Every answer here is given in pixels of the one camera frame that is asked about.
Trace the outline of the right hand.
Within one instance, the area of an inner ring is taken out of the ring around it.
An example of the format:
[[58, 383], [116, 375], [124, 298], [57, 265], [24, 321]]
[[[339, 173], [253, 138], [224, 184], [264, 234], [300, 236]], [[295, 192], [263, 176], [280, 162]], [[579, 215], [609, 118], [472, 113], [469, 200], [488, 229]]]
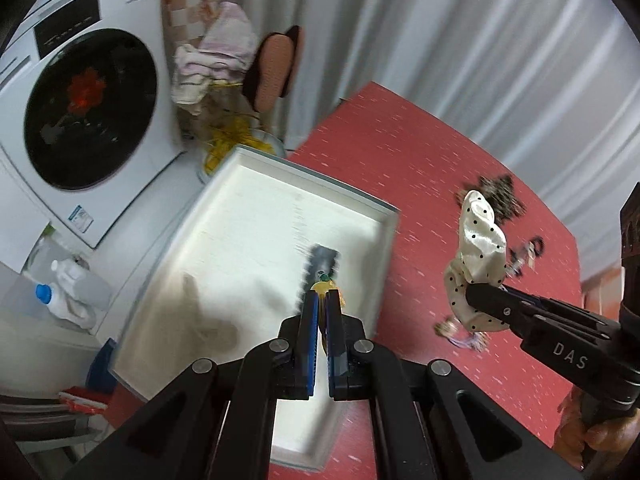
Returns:
[[582, 421], [582, 390], [573, 387], [558, 407], [561, 420], [554, 433], [552, 450], [577, 470], [584, 469], [585, 448], [605, 454], [597, 474], [612, 472], [623, 460], [639, 434], [639, 411], [630, 417], [607, 420], [587, 427]]

